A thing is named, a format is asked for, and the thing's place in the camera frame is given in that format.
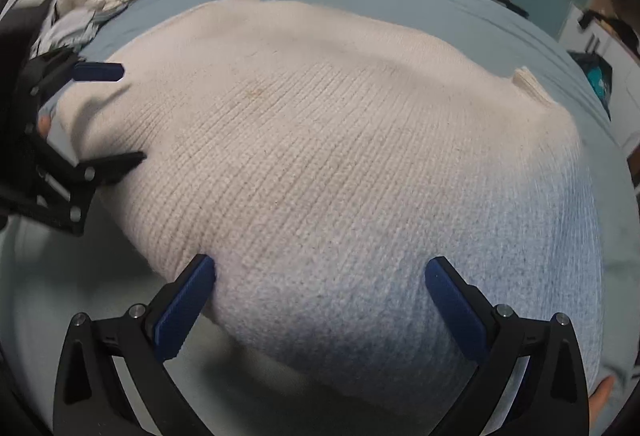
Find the cream knitted sweater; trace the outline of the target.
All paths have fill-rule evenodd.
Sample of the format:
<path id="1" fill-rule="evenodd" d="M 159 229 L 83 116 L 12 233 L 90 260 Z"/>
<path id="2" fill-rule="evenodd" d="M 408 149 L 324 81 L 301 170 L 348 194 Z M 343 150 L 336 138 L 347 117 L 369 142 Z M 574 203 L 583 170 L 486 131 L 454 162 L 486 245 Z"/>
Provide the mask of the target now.
<path id="1" fill-rule="evenodd" d="M 149 265 L 198 253 L 236 341 L 435 421 L 469 380 L 424 285 L 442 255 L 494 303 L 602 347 L 602 255 L 577 127 L 525 68 L 295 1 L 219 0 L 114 53 L 56 115 L 81 159 L 142 151 L 101 197 Z"/>

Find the grey crumpled garment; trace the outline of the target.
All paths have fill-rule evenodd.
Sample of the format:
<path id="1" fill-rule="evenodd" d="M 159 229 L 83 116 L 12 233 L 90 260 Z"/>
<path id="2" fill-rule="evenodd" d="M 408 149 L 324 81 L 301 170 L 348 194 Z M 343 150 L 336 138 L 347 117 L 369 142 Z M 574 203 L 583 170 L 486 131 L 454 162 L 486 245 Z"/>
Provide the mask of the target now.
<path id="1" fill-rule="evenodd" d="M 126 8 L 127 4 L 119 4 L 107 10 L 83 6 L 62 14 L 54 6 L 30 49 L 29 57 L 34 58 L 59 48 L 71 48 L 78 52 L 94 39 L 103 25 L 122 14 Z"/>

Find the light blue bed sheet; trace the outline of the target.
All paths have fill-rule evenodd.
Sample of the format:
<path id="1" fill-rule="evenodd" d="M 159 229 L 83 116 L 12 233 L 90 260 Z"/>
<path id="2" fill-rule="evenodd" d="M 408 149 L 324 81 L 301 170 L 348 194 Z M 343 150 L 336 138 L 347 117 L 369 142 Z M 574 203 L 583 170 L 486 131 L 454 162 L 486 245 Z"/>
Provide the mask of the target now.
<path id="1" fill-rule="evenodd" d="M 102 60 L 146 29 L 210 0 L 139 0 L 86 47 Z M 589 83 L 549 34 L 488 0 L 295 0 L 423 30 L 480 66 L 535 74 L 572 114 L 588 153 L 601 221 L 604 335 L 600 375 L 616 383 L 594 427 L 603 433 L 634 389 L 639 340 L 639 219 L 626 157 Z M 12 219 L 1 235 L 1 345 L 27 404 L 50 422 L 58 357 L 70 318 L 108 318 L 149 300 L 160 278 L 101 204 L 76 238 Z M 337 394 L 236 346 L 206 319 L 168 366 L 217 435 L 421 435 L 425 426 Z"/>

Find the black and teal bag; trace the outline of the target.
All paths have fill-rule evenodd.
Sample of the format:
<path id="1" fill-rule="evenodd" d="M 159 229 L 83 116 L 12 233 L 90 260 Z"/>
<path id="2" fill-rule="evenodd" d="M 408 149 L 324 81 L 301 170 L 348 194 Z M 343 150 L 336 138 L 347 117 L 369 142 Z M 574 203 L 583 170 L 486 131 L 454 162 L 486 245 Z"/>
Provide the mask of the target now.
<path id="1" fill-rule="evenodd" d="M 613 75 L 611 65 L 597 53 L 570 51 L 568 54 L 582 69 L 606 114 L 611 117 L 610 101 Z"/>

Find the white cabinet with drawers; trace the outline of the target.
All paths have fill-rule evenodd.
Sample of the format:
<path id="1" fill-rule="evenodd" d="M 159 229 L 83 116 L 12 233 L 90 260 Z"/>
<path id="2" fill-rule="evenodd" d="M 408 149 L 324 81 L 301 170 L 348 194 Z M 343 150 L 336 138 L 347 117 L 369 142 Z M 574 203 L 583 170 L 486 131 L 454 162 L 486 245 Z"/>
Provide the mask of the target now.
<path id="1" fill-rule="evenodd" d="M 630 156 L 639 146 L 639 0 L 570 4 L 559 43 L 605 64 L 613 136 Z"/>

